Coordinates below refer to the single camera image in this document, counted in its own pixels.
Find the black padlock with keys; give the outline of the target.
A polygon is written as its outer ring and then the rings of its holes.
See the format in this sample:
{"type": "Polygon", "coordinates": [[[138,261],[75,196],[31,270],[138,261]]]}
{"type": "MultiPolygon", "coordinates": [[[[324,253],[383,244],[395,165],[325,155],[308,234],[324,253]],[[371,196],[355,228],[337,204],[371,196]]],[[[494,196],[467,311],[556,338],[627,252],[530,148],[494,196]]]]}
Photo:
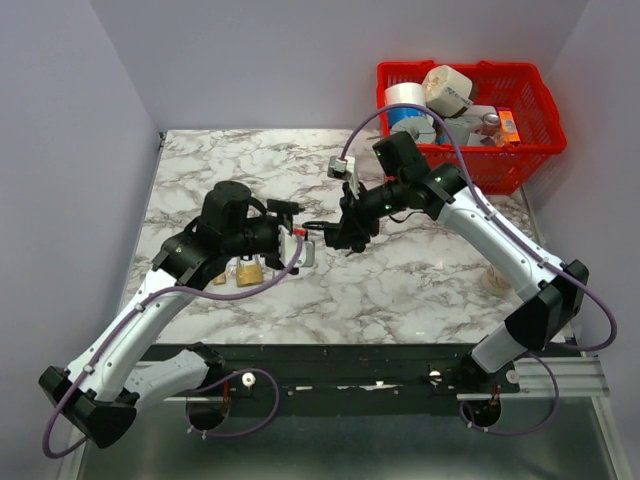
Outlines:
{"type": "Polygon", "coordinates": [[[312,220],[304,222],[302,227],[308,231],[321,232],[323,234],[324,243],[327,247],[336,250],[341,249],[339,241],[339,223],[312,220]]]}

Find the large brass padlock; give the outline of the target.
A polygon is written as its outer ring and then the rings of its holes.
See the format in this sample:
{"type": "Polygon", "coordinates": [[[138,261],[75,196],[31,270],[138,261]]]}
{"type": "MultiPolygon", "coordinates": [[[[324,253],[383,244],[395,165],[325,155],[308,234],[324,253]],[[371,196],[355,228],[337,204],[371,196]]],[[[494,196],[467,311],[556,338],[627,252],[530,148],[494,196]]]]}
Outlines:
{"type": "Polygon", "coordinates": [[[235,265],[238,288],[252,287],[264,283],[264,272],[258,255],[239,256],[235,265]]]}

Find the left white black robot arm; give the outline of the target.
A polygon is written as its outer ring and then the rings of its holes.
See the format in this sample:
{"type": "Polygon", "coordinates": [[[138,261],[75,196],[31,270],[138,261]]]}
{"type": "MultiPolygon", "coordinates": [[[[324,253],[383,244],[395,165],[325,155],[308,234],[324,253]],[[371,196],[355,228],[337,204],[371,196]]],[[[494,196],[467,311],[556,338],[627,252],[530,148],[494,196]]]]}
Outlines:
{"type": "Polygon", "coordinates": [[[165,240],[129,304],[98,339],[66,367],[48,367],[39,385],[54,406],[42,439],[45,455],[56,419],[64,416],[99,448],[120,440],[146,407],[178,393],[209,395],[218,390],[229,411],[229,385],[242,378],[252,388],[261,369],[232,371],[222,355],[196,343],[146,370],[138,362],[171,320],[195,298],[231,301],[275,286],[301,267],[313,246],[296,233],[293,219],[303,212],[296,202],[260,202],[236,181],[222,181],[205,196],[199,216],[165,240]],[[213,294],[207,285],[233,258],[262,256],[277,275],[250,291],[213,294]]]}

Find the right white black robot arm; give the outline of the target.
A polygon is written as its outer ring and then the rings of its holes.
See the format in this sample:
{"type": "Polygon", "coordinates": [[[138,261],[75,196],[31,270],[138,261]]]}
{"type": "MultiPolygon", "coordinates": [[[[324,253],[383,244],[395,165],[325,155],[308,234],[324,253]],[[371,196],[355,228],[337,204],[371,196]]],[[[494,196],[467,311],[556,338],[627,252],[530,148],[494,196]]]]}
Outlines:
{"type": "Polygon", "coordinates": [[[413,210],[457,232],[496,267],[522,303],[460,362],[462,384],[483,391],[497,371],[528,351],[544,349],[579,313],[589,271],[580,261],[565,263],[531,241],[469,187],[454,164],[430,168],[408,133],[382,139],[373,150],[391,178],[373,189],[357,181],[353,161],[331,158],[328,174],[343,182],[342,215],[324,225],[325,243],[362,252],[378,235],[381,218],[413,210]]]}

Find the small brass padlock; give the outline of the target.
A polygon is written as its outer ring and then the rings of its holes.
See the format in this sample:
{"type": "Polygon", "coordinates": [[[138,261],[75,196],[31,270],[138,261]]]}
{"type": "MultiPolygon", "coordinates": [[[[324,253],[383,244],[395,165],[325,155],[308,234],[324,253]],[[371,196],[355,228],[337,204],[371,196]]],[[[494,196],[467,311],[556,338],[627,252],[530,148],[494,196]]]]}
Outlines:
{"type": "Polygon", "coordinates": [[[221,273],[220,275],[216,276],[212,281],[214,285],[223,285],[226,282],[227,282],[227,279],[226,279],[225,273],[221,273]]]}

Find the white blue tape roll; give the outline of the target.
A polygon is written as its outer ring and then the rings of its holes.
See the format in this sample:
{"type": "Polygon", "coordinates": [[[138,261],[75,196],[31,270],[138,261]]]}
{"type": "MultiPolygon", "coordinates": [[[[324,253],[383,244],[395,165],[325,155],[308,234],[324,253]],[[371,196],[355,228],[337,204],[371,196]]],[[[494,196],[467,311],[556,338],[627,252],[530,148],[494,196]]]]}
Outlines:
{"type": "Polygon", "coordinates": [[[386,105],[396,105],[387,111],[388,124],[393,127],[401,120],[413,117],[425,117],[426,114],[413,105],[425,107],[423,87],[415,82],[403,82],[392,85],[384,91],[386,105]]]}

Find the white plastic bottle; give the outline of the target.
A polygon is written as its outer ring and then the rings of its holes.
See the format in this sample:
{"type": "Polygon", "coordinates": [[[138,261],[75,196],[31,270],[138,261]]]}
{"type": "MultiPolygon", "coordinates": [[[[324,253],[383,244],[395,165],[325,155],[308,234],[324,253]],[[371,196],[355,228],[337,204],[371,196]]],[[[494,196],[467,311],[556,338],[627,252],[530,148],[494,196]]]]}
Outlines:
{"type": "Polygon", "coordinates": [[[491,264],[481,276],[481,285],[488,293],[497,297],[504,297],[512,290],[510,282],[491,264]]]}

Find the grey box in basket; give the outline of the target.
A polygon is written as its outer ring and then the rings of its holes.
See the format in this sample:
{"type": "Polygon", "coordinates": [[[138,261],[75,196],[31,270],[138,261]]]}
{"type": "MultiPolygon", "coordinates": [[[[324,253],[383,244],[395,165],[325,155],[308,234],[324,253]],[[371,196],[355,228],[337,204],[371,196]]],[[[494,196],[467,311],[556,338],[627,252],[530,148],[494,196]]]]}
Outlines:
{"type": "Polygon", "coordinates": [[[483,121],[478,116],[460,116],[444,120],[448,130],[459,146],[466,146],[471,134],[482,128],[483,121]]]}

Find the red plastic basket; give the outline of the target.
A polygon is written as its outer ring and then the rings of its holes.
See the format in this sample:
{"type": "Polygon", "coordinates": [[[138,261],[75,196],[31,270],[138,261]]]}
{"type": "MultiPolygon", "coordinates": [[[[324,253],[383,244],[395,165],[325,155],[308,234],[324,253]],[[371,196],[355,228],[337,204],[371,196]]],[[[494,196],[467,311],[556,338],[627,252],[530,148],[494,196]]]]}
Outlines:
{"type": "Polygon", "coordinates": [[[514,146],[502,132],[472,135],[461,147],[472,180],[484,193],[513,193],[550,157],[565,150],[558,109],[535,65],[482,60],[453,68],[477,86],[477,105],[512,111],[521,138],[514,146]]]}

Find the beige paper roll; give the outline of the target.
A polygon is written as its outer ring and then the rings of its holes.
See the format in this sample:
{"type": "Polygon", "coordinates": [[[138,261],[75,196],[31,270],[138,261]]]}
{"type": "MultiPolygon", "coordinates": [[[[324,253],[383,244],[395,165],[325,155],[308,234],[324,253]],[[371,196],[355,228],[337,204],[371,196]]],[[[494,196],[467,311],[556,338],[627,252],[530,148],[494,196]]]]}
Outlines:
{"type": "Polygon", "coordinates": [[[473,81],[448,65],[432,68],[422,81],[425,104],[441,117],[461,115],[474,103],[473,81]]]}

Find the small metal can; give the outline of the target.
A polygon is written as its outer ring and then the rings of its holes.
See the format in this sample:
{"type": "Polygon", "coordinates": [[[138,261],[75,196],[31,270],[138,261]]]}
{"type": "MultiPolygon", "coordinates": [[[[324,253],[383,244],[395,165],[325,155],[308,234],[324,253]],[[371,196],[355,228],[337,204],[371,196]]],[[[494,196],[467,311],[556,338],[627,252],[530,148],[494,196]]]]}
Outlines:
{"type": "Polygon", "coordinates": [[[490,129],[497,129],[501,126],[501,118],[496,112],[488,112],[482,116],[483,126],[490,129]]]}

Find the orange small box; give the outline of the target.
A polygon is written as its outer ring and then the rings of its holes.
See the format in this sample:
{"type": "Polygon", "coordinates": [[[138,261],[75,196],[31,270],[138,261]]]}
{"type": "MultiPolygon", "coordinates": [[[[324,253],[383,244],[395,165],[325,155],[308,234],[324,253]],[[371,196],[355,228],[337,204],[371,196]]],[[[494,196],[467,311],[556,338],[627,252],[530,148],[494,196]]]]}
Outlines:
{"type": "Polygon", "coordinates": [[[512,111],[506,108],[500,108],[497,112],[501,121],[501,131],[505,141],[510,145],[519,145],[521,138],[512,111]]]}

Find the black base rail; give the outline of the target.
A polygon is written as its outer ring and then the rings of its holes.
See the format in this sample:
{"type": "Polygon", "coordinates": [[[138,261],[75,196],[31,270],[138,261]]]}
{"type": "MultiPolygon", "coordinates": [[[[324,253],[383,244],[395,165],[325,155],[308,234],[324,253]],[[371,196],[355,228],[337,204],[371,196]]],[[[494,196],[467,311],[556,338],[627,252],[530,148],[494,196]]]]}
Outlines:
{"type": "Polygon", "coordinates": [[[199,426],[225,413],[264,419],[428,414],[452,416],[468,397],[477,419],[493,424],[500,399],[526,391],[522,368],[510,362],[474,374],[468,344],[214,345],[191,350],[212,361],[187,405],[199,426]]]}

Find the aluminium frame rail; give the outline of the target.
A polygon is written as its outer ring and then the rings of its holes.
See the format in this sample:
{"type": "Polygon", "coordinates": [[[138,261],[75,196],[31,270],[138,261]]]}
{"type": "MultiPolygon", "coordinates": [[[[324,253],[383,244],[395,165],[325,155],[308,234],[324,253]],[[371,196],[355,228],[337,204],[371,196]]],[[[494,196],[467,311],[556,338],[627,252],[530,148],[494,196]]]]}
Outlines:
{"type": "MultiPolygon", "coordinates": [[[[561,398],[608,397],[610,389],[598,357],[543,358],[551,370],[561,398]]],[[[523,398],[553,399],[555,390],[548,370],[531,358],[518,360],[519,394],[523,398]]]]}

